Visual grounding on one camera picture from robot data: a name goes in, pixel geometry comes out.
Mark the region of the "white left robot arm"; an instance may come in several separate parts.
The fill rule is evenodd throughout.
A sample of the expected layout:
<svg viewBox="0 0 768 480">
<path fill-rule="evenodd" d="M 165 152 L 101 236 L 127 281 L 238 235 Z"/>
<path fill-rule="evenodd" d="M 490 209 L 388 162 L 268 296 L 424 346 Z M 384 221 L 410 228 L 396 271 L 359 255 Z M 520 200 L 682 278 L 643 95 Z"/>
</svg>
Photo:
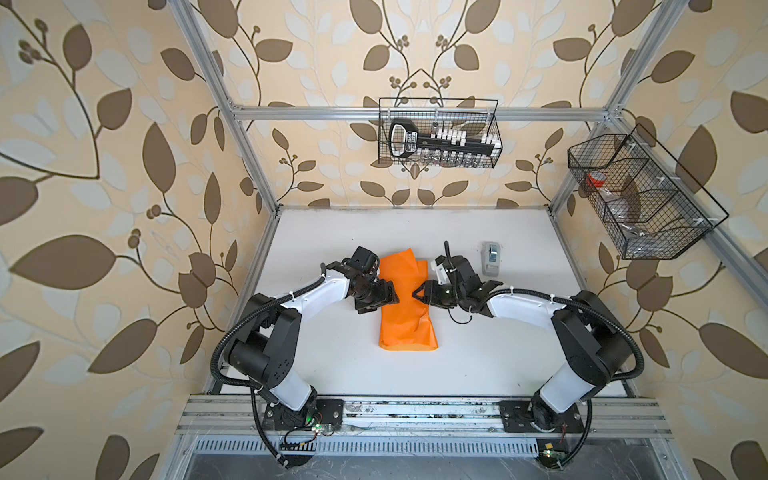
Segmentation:
<svg viewBox="0 0 768 480">
<path fill-rule="evenodd" d="M 252 386 L 269 403 L 293 412 L 306 409 L 316 393 L 294 369 L 302 322 L 349 298 L 359 314 L 397 304 L 394 285 L 379 277 L 379 267 L 377 255 L 358 247 L 349 258 L 323 264 L 319 278 L 296 291 L 278 297 L 252 295 L 212 360 L 213 365 L 225 362 L 245 378 L 229 377 L 224 383 Z"/>
</svg>

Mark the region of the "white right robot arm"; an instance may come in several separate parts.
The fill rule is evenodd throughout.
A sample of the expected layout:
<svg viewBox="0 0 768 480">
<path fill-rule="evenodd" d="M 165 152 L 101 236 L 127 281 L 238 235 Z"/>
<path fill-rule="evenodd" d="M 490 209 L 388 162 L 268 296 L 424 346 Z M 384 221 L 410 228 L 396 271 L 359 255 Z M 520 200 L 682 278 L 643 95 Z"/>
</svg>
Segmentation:
<svg viewBox="0 0 768 480">
<path fill-rule="evenodd" d="M 523 418 L 542 432 L 559 427 L 565 414 L 614 381 L 632 380 L 645 359 L 628 330 L 599 297 L 583 290 L 560 297 L 483 281 L 463 256 L 441 255 L 432 263 L 437 278 L 417 287 L 414 299 L 471 318 L 513 319 L 552 330 L 565 363 L 531 397 Z"/>
</svg>

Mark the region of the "orange wrapping paper sheet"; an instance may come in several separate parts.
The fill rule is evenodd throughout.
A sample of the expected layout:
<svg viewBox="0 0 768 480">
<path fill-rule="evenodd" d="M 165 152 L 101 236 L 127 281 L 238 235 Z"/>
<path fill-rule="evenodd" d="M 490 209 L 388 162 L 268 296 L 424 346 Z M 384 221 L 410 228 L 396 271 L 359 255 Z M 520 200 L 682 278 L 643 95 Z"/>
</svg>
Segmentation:
<svg viewBox="0 0 768 480">
<path fill-rule="evenodd" d="M 413 297 L 428 280 L 427 262 L 417 260 L 411 249 L 381 260 L 380 277 L 391 281 L 397 304 L 381 309 L 379 347 L 388 351 L 434 351 L 438 349 L 429 307 Z"/>
</svg>

